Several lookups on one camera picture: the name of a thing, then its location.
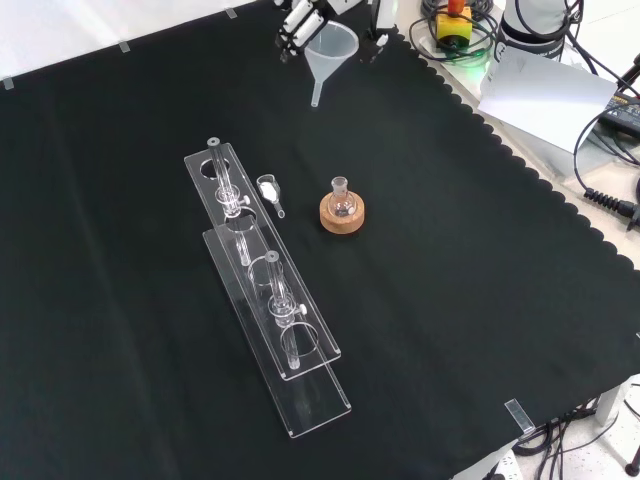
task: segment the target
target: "white floor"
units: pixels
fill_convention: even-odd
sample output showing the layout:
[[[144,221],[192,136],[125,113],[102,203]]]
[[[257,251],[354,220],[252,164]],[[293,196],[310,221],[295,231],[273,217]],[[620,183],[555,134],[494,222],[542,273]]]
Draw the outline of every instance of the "white floor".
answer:
[[[640,412],[640,387],[631,388],[627,401]],[[604,428],[600,427],[593,417],[576,421],[567,429],[563,446],[565,449],[570,449],[584,445],[603,430]],[[631,477],[625,473],[624,467],[633,459],[638,447],[640,447],[640,419],[623,405],[618,421],[611,430],[592,445],[569,452],[564,456],[563,478],[565,480],[628,480]],[[522,478],[533,480],[542,455],[516,457],[516,459]],[[549,467],[545,469],[542,478],[545,480],[549,478]],[[553,478],[559,478],[557,469]]]

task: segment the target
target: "black tablecloth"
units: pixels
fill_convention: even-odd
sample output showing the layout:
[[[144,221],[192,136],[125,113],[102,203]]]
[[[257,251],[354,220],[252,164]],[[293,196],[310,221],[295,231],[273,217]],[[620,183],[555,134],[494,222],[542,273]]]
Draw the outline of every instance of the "black tablecloth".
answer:
[[[521,433],[507,400],[540,424],[640,370],[631,262],[401,38],[312,111],[283,15],[237,11],[0,93],[0,477],[446,479]],[[183,157],[214,135],[278,178],[343,351],[353,412],[297,440],[201,238]],[[347,238],[318,221],[336,175],[367,202]]]

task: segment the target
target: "white table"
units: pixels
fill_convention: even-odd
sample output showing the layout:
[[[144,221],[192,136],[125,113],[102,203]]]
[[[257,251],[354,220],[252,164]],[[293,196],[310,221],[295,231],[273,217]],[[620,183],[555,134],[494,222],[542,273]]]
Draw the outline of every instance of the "white table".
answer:
[[[501,16],[501,7],[504,8],[504,0],[496,0],[496,10],[493,14],[498,20]],[[407,42],[409,41],[409,26],[421,16],[420,0],[400,2],[397,24],[400,33],[405,36]],[[634,57],[640,53],[637,41],[631,38],[635,31],[632,27],[638,18],[640,18],[640,3],[637,0],[621,0],[615,5],[606,0],[587,0],[579,41],[598,60],[622,75],[631,67]],[[628,35],[629,41],[622,41],[621,34]],[[616,47],[609,48],[614,42]],[[575,61],[576,58],[576,55],[571,55],[571,52],[568,52],[567,57],[563,58],[563,62],[569,63]],[[523,158],[529,168],[537,170],[540,178],[549,181],[554,190],[562,193],[568,203],[575,205],[579,213],[589,219],[592,227],[602,232],[604,240],[615,245],[618,253],[628,257],[636,269],[640,268],[640,231],[627,232],[625,219],[611,215],[601,207],[585,200],[582,197],[584,191],[575,177],[573,175],[564,176],[558,172],[558,165],[563,164],[565,167],[569,165],[570,168],[561,168],[560,170],[572,170],[573,158],[569,153],[477,111],[481,96],[482,69],[438,62],[428,63],[453,88],[453,92],[462,98],[463,103],[471,106],[475,113],[485,118],[485,121],[494,128],[494,133],[499,135],[503,143],[513,150],[514,155]],[[602,74],[602,76],[612,79],[607,74]],[[640,154],[640,149],[633,151],[633,153],[636,152]],[[636,169],[626,165],[589,142],[585,142],[581,147],[578,159],[579,165],[582,167],[581,173],[583,170],[587,172],[582,175],[587,185],[621,199],[636,201],[635,188],[640,178],[640,168]],[[600,407],[596,415],[596,419],[601,425],[613,421],[628,389],[629,382],[613,388],[601,396]],[[484,478],[514,443],[515,440],[488,455],[456,475],[454,480]]]

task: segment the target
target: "white paper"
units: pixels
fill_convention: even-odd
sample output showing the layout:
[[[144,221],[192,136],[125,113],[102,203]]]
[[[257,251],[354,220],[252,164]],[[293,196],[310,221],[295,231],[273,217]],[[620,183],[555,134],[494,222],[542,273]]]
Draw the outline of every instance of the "white paper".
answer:
[[[609,80],[509,47],[478,109],[573,152],[582,129],[615,91]]]

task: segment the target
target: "clear funnel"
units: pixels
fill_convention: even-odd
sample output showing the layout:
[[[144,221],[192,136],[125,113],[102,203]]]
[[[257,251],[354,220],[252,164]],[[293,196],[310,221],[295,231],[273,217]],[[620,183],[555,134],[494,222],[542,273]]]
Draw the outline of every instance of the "clear funnel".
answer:
[[[322,84],[349,57],[358,51],[358,37],[350,28],[330,21],[304,49],[309,68],[316,83],[311,106],[320,103]]]

